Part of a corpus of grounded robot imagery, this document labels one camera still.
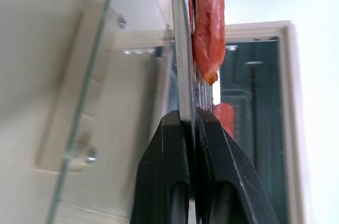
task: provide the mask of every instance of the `metal screw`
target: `metal screw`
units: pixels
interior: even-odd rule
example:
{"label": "metal screw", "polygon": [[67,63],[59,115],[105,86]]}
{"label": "metal screw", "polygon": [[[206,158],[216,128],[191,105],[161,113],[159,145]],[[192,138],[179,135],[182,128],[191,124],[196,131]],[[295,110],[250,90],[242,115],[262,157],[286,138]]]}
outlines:
{"label": "metal screw", "polygon": [[87,163],[93,163],[97,160],[97,152],[96,150],[94,149],[94,147],[91,147],[88,152],[87,152],[87,155],[86,155],[86,162]]}
{"label": "metal screw", "polygon": [[126,28],[126,25],[127,25],[126,19],[122,15],[119,15],[119,27],[121,29],[124,29]]}

